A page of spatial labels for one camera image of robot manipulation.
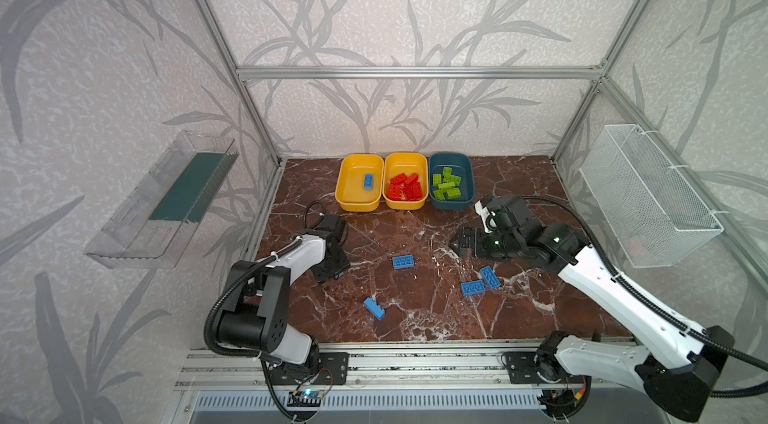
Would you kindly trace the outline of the green brick bottom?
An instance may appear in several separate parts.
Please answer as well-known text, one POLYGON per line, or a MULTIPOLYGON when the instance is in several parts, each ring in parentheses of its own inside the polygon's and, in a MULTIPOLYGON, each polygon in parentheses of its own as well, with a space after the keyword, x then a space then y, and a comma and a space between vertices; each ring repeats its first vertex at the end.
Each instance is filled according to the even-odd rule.
POLYGON ((452 187, 445 191, 445 196, 448 200, 457 200, 462 197, 462 193, 459 188, 452 187))

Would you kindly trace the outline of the blue brick bottom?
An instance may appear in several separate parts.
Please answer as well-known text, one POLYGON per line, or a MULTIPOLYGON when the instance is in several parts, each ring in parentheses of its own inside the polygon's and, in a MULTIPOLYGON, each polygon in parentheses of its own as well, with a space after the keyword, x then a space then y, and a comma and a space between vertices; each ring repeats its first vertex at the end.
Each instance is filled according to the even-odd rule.
POLYGON ((372 298, 366 298, 363 305, 378 321, 381 321, 386 315, 385 309, 372 298))

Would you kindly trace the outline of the red brick diagonal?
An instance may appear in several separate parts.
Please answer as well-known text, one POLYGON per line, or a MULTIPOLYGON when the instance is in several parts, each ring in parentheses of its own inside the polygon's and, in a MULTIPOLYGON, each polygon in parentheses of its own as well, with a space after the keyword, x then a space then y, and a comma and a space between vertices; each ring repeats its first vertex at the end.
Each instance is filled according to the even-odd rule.
POLYGON ((404 181, 404 184, 405 185, 413 184, 417 182, 418 179, 419 179, 419 175, 417 173, 413 173, 404 181))

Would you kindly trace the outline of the red brick top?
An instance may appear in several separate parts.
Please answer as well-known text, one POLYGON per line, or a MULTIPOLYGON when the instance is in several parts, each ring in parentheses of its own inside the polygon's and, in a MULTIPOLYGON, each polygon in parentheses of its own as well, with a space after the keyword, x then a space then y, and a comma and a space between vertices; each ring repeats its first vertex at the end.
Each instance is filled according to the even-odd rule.
POLYGON ((386 197, 391 201, 401 201, 403 199, 403 186, 401 184, 391 184, 386 197))

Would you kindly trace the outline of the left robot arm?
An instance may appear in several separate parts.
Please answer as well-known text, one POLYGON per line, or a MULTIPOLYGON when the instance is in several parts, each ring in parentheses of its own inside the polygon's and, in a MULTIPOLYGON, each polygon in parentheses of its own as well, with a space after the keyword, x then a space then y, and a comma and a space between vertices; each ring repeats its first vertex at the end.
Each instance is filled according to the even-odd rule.
POLYGON ((209 311, 203 338, 209 350, 228 357, 253 357, 266 364, 292 366, 314 374, 319 370, 319 344, 288 323, 292 285, 306 273, 322 285, 340 279, 351 267, 343 249, 346 221, 311 202, 303 217, 317 207, 319 219, 284 248, 254 262, 230 268, 225 288, 209 311))

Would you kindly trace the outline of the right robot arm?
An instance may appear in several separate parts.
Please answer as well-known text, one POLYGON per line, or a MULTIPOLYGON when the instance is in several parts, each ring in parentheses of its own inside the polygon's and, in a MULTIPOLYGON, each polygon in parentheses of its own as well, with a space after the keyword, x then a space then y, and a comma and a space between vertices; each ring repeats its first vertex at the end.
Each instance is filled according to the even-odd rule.
POLYGON ((725 329, 705 328, 684 317, 620 272, 585 222, 577 228, 563 222, 544 225, 530 211, 528 200, 508 195, 478 201, 480 227, 458 230, 449 242, 451 250, 461 258, 522 259, 582 292, 639 341, 621 347, 554 332, 537 349, 541 378, 604 379, 645 394, 685 422, 698 421, 711 398, 766 394, 765 383, 717 389, 729 359, 761 371, 766 362, 734 349, 735 340, 725 329))

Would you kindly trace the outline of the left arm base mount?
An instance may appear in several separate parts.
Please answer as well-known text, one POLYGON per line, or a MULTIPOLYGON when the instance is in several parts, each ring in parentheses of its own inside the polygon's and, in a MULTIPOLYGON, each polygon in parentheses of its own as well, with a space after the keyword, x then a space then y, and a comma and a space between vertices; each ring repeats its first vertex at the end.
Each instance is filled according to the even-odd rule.
POLYGON ((274 385, 317 383, 325 386, 344 385, 349 371, 350 354, 319 352, 311 354, 306 364, 269 365, 269 377, 274 385))

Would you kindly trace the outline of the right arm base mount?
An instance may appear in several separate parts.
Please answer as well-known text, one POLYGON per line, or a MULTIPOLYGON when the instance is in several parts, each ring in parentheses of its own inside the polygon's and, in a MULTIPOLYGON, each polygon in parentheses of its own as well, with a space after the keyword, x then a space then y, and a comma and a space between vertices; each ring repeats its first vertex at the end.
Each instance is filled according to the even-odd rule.
POLYGON ((501 355, 501 363, 513 385, 546 383, 538 373, 535 351, 504 352, 501 355))

